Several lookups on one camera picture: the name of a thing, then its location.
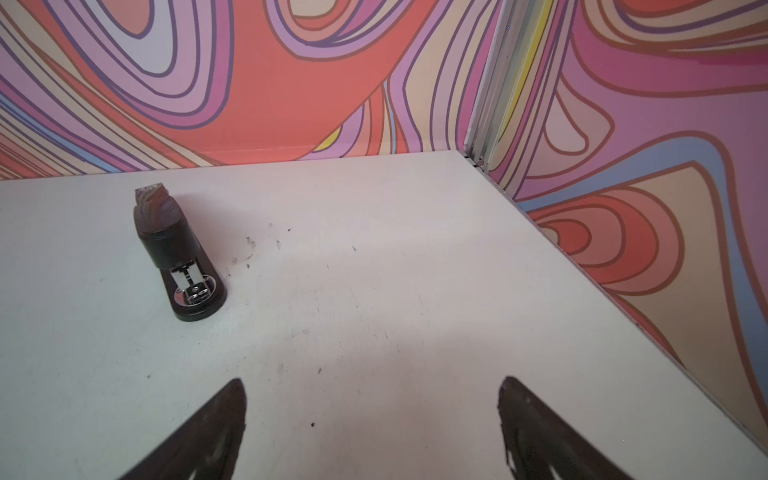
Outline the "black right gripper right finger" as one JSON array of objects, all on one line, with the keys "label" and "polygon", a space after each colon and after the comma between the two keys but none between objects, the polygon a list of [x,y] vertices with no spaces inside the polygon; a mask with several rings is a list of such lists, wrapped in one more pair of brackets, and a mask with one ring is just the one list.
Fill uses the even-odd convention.
[{"label": "black right gripper right finger", "polygon": [[497,410],[506,464],[515,479],[629,477],[519,379],[504,379]]}]

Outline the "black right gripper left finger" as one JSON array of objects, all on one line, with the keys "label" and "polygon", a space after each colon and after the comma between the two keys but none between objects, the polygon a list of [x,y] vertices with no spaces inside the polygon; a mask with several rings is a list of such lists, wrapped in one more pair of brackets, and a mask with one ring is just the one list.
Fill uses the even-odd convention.
[{"label": "black right gripper left finger", "polygon": [[243,382],[232,379],[122,477],[230,479],[246,429],[246,410]]}]

